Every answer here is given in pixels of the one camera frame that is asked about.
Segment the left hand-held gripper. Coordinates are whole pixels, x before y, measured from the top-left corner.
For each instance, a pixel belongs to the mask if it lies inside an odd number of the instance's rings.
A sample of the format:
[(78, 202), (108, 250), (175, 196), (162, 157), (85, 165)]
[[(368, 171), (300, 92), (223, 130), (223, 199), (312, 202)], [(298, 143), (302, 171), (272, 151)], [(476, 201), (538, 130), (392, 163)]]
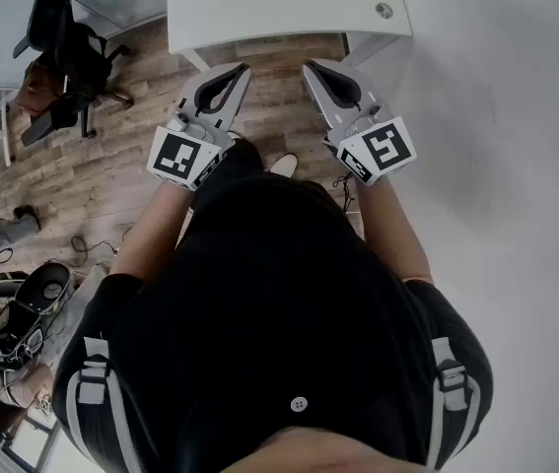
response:
[(235, 141), (229, 133), (250, 82), (242, 62), (211, 67), (182, 88), (172, 117), (158, 126), (147, 162), (152, 175), (196, 191)]

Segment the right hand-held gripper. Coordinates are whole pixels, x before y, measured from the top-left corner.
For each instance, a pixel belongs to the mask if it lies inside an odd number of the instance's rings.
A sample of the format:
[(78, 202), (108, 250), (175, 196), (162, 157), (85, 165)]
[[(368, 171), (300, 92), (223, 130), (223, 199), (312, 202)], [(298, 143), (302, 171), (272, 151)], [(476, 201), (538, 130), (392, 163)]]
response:
[(359, 70), (315, 58), (303, 65), (303, 76), (328, 126), (326, 145), (364, 185), (374, 185), (417, 158), (403, 119), (391, 116)]

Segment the person's right forearm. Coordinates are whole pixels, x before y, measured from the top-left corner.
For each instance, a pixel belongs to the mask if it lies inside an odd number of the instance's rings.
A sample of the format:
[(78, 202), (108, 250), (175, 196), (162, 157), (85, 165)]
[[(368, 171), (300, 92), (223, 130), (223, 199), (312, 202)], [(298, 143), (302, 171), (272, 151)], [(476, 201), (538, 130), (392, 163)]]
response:
[(372, 186), (357, 183), (365, 240), (369, 248), (402, 281), (433, 284), (424, 248), (387, 179)]

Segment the person's left forearm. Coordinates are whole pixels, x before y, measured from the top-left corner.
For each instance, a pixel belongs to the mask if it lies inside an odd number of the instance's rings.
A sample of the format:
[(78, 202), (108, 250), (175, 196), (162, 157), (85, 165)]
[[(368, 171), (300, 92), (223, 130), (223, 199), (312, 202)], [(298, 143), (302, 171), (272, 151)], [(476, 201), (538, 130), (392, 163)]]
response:
[(193, 196), (163, 182), (129, 230), (108, 275), (129, 275), (142, 282), (155, 277), (175, 250)]

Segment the black office chair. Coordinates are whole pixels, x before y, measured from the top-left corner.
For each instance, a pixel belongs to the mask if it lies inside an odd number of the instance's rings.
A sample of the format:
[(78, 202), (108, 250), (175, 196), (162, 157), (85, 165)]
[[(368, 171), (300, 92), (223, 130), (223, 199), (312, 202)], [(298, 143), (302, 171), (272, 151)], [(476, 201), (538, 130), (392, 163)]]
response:
[(83, 138), (95, 137), (97, 131), (89, 127), (89, 108), (99, 105), (101, 98), (124, 107), (134, 104), (133, 99), (107, 88), (113, 60), (128, 55), (130, 49), (122, 44), (107, 53), (107, 40), (74, 20), (72, 1), (34, 0), (26, 36), (13, 51), (14, 58), (29, 48), (38, 51), (40, 56), (34, 61), (54, 66), (65, 75), (63, 96), (44, 114), (30, 116), (31, 125), (21, 136), (26, 147), (76, 124), (81, 125)]

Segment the brown bag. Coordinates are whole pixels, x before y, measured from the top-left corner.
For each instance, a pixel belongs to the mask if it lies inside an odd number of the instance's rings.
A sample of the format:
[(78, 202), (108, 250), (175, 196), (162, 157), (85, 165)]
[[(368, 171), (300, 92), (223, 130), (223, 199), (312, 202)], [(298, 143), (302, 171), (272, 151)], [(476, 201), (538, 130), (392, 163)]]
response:
[(64, 85), (65, 75), (59, 69), (34, 61), (14, 102), (29, 116), (38, 117), (63, 96)]

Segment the person's black shirt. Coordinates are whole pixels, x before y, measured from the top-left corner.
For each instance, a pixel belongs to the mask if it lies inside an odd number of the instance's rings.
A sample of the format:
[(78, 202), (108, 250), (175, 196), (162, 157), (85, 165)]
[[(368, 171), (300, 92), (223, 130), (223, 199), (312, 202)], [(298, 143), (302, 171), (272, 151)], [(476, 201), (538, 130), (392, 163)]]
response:
[(247, 140), (193, 193), (159, 273), (107, 275), (58, 366), (53, 410), (86, 458), (221, 473), (297, 427), (439, 471), (470, 444), (493, 374), (434, 283), (398, 278), (320, 185)]

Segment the cluttered equipment pile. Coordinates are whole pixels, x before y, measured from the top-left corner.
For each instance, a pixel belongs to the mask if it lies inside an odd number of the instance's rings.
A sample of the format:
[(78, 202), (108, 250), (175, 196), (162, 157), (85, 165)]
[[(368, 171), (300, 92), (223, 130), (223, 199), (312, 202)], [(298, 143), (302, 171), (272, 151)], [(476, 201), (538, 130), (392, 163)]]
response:
[(0, 443), (50, 394), (52, 368), (42, 358), (50, 328), (73, 290), (71, 271), (46, 262), (27, 274), (0, 275)]

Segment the person's bare chest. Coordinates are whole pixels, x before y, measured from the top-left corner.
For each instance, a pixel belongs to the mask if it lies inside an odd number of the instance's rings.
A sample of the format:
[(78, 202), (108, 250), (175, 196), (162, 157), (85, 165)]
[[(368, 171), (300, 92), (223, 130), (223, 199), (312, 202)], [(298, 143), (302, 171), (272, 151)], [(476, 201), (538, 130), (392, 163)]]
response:
[(340, 434), (287, 428), (221, 473), (439, 473)]

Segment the black framed white board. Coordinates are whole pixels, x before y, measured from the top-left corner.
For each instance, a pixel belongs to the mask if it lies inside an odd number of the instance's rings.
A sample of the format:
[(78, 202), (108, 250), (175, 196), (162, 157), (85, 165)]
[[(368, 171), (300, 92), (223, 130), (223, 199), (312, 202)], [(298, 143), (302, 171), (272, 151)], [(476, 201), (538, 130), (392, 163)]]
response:
[(10, 439), (4, 441), (2, 452), (25, 473), (41, 473), (53, 441), (57, 422), (53, 414), (27, 415)]

